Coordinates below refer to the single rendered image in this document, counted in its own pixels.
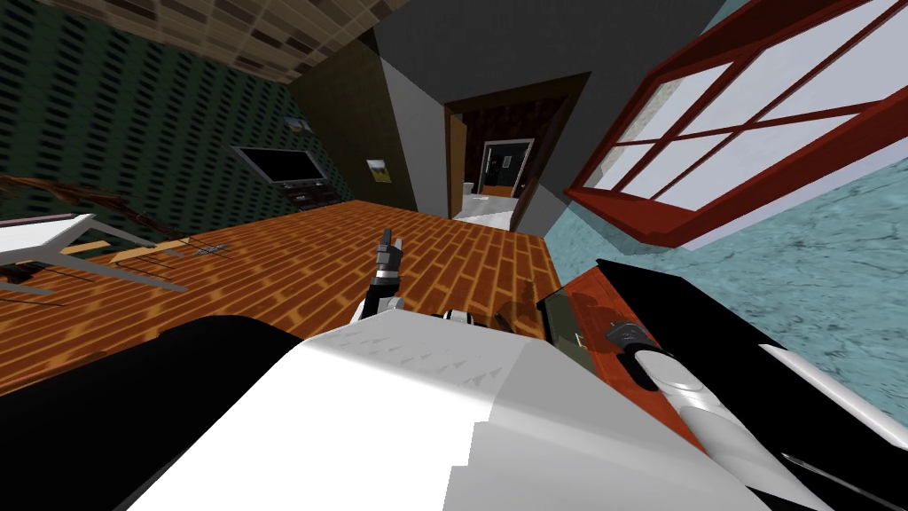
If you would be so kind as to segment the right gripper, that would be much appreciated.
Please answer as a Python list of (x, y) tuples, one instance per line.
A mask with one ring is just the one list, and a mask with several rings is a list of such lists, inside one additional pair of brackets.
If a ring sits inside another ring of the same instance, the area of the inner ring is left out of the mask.
[(626, 352), (630, 346), (635, 345), (646, 346), (647, 349), (658, 349), (658, 343), (648, 335), (647, 331), (632, 321), (612, 323), (606, 331), (605, 337), (621, 352)]

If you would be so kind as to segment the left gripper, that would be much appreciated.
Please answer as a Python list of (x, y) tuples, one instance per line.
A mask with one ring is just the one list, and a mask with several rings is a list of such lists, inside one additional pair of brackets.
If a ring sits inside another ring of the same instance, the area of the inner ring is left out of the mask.
[(403, 240), (396, 239), (393, 244), (393, 233), (387, 228), (382, 233), (382, 244), (377, 247), (378, 271), (399, 272), (403, 260)]

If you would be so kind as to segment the red-brown wooden cabinet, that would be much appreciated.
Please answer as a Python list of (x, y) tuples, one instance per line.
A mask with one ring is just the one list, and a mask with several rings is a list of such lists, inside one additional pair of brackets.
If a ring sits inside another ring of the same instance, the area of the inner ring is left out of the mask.
[(621, 351), (607, 340), (606, 331), (612, 323), (638, 321), (630, 306), (598, 268), (592, 268), (562, 287), (566, 292), (575, 318), (581, 329), (585, 348), (596, 368), (596, 377), (652, 415), (661, 424), (702, 450), (703, 446), (664, 395), (638, 385), (636, 379), (619, 359)]

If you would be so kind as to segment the olive green block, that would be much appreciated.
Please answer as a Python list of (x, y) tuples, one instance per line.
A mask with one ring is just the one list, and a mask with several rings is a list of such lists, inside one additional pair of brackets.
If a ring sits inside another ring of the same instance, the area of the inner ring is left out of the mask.
[(596, 375), (596, 368), (583, 341), (571, 302), (559, 289), (536, 303), (544, 322), (545, 340), (562, 354)]

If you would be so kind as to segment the brown door leaf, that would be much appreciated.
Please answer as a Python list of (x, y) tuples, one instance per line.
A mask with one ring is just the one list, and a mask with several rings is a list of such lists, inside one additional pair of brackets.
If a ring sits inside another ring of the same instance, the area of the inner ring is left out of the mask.
[(454, 114), (448, 118), (449, 127), (449, 170), (450, 170), (450, 218), (456, 217), (463, 208), (464, 174), (467, 142), (467, 127)]

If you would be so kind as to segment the black television on stand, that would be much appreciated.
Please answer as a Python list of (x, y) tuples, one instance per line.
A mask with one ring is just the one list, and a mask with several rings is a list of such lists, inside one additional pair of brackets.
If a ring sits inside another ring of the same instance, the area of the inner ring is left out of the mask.
[(343, 202), (311, 151), (238, 145), (225, 149), (298, 211)]

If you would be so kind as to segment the black door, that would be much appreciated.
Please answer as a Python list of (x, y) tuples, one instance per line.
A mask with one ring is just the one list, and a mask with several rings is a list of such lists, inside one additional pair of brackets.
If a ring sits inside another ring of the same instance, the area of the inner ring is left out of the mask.
[(514, 198), (533, 144), (532, 138), (487, 141), (476, 192)]

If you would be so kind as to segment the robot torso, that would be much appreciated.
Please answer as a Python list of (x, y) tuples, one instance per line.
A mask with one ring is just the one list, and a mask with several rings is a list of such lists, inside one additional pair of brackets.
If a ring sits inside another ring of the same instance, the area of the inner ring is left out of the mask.
[(548, 344), (390, 310), (282, 357), (129, 511), (770, 511)]

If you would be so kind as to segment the red framed window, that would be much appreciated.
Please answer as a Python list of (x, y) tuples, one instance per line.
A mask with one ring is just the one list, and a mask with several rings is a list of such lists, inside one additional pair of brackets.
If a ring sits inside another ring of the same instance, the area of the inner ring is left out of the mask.
[(651, 71), (567, 196), (701, 248), (908, 155), (908, 0), (748, 0)]

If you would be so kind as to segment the white table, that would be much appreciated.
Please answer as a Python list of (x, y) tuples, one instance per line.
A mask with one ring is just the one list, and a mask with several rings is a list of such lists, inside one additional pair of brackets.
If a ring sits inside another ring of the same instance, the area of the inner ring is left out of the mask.
[(185, 292), (187, 290), (185, 287), (166, 281), (65, 255), (63, 249), (67, 248), (70, 243), (89, 229), (100, 230), (115, 236), (115, 238), (133, 242), (143, 247), (152, 245), (149, 240), (138, 238), (136, 235), (97, 221), (92, 214), (82, 214), (55, 221), (0, 226), (0, 266), (24, 260), (34, 260), (62, 266), (70, 270), (96, 273), (96, 275), (104, 277), (141, 283), (175, 292)]

